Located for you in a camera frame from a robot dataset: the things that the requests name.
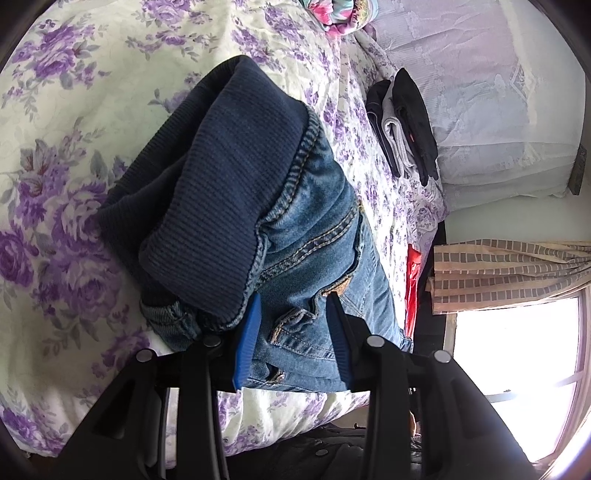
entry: floral bedsheet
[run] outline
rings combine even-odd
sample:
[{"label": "floral bedsheet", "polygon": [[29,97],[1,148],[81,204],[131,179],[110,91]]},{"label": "floral bedsheet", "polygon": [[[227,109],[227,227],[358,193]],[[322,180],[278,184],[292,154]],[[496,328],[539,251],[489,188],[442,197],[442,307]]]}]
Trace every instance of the floral bedsheet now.
[{"label": "floral bedsheet", "polygon": [[[326,35],[298,0],[59,0],[30,28],[0,74],[0,415],[22,449],[58,454],[131,353],[168,353],[93,214],[188,91],[237,54],[320,115],[404,321],[407,244],[436,221],[423,215],[417,230],[421,194],[393,182],[368,124],[365,92],[380,75],[370,50]],[[226,453],[366,401],[221,393]],[[168,419],[173,463],[174,399]]]}]

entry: checkered curtain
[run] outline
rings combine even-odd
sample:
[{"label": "checkered curtain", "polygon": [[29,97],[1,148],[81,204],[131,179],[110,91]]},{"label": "checkered curtain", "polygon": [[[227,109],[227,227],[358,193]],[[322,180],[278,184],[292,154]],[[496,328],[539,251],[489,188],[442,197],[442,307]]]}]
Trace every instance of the checkered curtain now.
[{"label": "checkered curtain", "polygon": [[435,247],[433,313],[559,299],[591,284],[591,242],[473,240]]}]

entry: metal button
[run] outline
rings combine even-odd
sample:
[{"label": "metal button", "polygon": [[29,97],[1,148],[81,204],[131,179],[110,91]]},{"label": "metal button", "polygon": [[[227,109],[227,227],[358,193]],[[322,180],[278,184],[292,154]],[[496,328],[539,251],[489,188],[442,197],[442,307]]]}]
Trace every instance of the metal button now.
[{"label": "metal button", "polygon": [[268,367],[269,376],[266,378],[267,383],[275,385],[285,380],[285,373],[283,373],[283,370],[279,370],[277,367],[273,365],[268,365]]},{"label": "metal button", "polygon": [[203,339],[203,344],[209,348],[218,346],[220,343],[222,343],[222,339],[217,335],[206,335]]},{"label": "metal button", "polygon": [[152,350],[150,350],[149,348],[144,348],[143,350],[140,350],[138,353],[135,354],[135,359],[138,362],[146,363],[152,360],[153,355],[154,352]]},{"label": "metal button", "polygon": [[386,343],[386,340],[384,340],[379,335],[370,335],[367,337],[366,342],[369,346],[372,346],[374,348],[380,348],[380,347],[384,346],[384,344]]},{"label": "metal button", "polygon": [[452,361],[452,356],[445,350],[438,350],[433,354],[433,356],[440,364],[448,364]]}]

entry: ribbed knit fabric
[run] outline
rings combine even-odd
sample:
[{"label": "ribbed knit fabric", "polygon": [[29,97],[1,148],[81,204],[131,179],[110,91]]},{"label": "ribbed knit fabric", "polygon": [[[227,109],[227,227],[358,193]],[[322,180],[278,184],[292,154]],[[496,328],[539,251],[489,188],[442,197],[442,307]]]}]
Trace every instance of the ribbed knit fabric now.
[{"label": "ribbed knit fabric", "polygon": [[148,305],[176,299],[233,327],[255,225],[283,187],[306,106],[245,56],[213,69],[154,135],[98,212]]}]

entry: blue denim jeans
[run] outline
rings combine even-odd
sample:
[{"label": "blue denim jeans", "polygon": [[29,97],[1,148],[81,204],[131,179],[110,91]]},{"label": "blue denim jeans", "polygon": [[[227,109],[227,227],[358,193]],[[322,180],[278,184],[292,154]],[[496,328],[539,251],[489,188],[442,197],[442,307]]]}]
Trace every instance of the blue denim jeans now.
[{"label": "blue denim jeans", "polygon": [[[342,391],[326,322],[326,297],[339,294],[346,313],[365,319],[373,334],[411,351],[394,314],[388,280],[353,187],[333,159],[316,114],[293,159],[284,188],[256,229],[258,253],[244,298],[257,291],[262,323],[247,387],[283,391]],[[142,305],[154,330],[183,350],[211,318],[179,301]]]}]

